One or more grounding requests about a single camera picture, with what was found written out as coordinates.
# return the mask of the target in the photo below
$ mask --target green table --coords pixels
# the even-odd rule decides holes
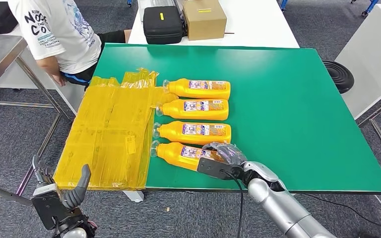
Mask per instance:
[[[381,193],[381,168],[314,49],[107,44],[95,75],[227,80],[232,143],[292,192]],[[172,118],[156,117],[161,124]],[[147,188],[237,189],[151,158]]]

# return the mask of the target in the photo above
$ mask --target black cable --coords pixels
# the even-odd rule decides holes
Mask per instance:
[[[53,238],[57,237],[58,235],[58,230],[59,230],[59,220],[58,220],[58,217],[53,217],[53,219],[55,220],[55,232],[53,233]]]
[[[319,197],[316,197],[316,196],[313,196],[313,195],[310,195],[310,194],[305,194],[303,193],[303,195],[306,195],[306,196],[309,196],[309,197],[313,197],[313,198],[316,198],[317,200],[320,200],[320,201],[324,201],[324,202],[329,202],[329,203],[332,203],[334,205],[338,205],[338,206],[343,206],[343,207],[346,207],[348,209],[350,209],[351,211],[355,212],[357,215],[359,215],[359,217],[363,218],[364,220],[370,222],[370,223],[373,223],[375,224],[376,226],[380,226],[381,227],[381,224],[379,223],[376,223],[376,222],[373,222],[365,217],[363,217],[359,212],[357,212],[356,210],[354,210],[353,208],[351,208],[350,206],[347,206],[347,205],[344,205],[344,204],[340,204],[340,203],[336,203],[336,202],[331,202],[331,201],[328,201],[328,200],[325,200],[325,199],[322,199],[322,198],[319,198]]]
[[[237,180],[236,177],[234,177],[231,173],[225,171],[225,170],[220,170],[220,173],[227,174],[228,176],[232,177],[234,181],[237,183],[237,186],[239,186],[240,189],[240,215],[239,215],[239,227],[237,229],[237,238],[240,237],[240,230],[242,229],[242,216],[243,216],[243,189],[242,186],[240,185],[239,181]]]

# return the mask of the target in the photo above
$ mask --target person's arm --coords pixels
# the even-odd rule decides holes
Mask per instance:
[[[59,86],[65,86],[65,78],[61,75],[59,71],[58,60],[55,56],[50,56],[44,59],[36,60],[37,65],[40,66],[46,73],[48,73],[53,80],[59,84]]]
[[[9,1],[8,5],[39,67],[64,86],[65,78],[59,72],[55,56],[65,52],[65,48],[51,31],[51,22],[57,16],[50,14],[46,1]]]

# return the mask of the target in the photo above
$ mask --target cardboard box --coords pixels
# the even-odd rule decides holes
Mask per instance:
[[[223,38],[227,17],[218,0],[183,2],[190,41]]]

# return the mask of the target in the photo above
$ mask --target yellow bottle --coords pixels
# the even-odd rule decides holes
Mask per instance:
[[[156,109],[158,116],[176,119],[225,120],[229,116],[229,103],[224,99],[176,99]]]
[[[227,81],[188,80],[181,78],[173,82],[164,80],[163,87],[170,93],[174,93],[180,97],[220,98],[228,100],[231,85]]]
[[[174,121],[154,124],[153,137],[186,144],[206,145],[211,142],[230,143],[231,127],[220,123],[197,123]]]
[[[153,141],[151,144],[151,156],[158,156],[171,165],[193,171],[197,170],[199,159],[202,156],[224,163],[224,160],[216,151],[185,146],[178,142],[160,144],[157,140]]]

